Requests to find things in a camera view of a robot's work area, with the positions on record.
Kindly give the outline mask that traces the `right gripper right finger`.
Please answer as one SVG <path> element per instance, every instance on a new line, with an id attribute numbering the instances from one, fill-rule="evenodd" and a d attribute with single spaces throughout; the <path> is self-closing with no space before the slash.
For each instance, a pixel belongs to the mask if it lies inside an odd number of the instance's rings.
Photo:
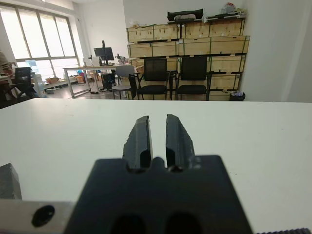
<path id="1" fill-rule="evenodd" d="M 195 157 L 193 141 L 180 119 L 172 114 L 166 118 L 166 160 L 169 170 L 186 170 Z"/>

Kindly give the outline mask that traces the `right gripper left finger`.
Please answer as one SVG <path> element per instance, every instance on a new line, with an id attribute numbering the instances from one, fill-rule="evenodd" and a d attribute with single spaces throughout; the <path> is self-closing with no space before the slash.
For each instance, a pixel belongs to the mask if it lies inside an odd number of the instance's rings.
<path id="1" fill-rule="evenodd" d="M 129 171 L 146 171 L 153 159 L 149 116 L 136 120 L 123 147 L 122 158 Z"/>

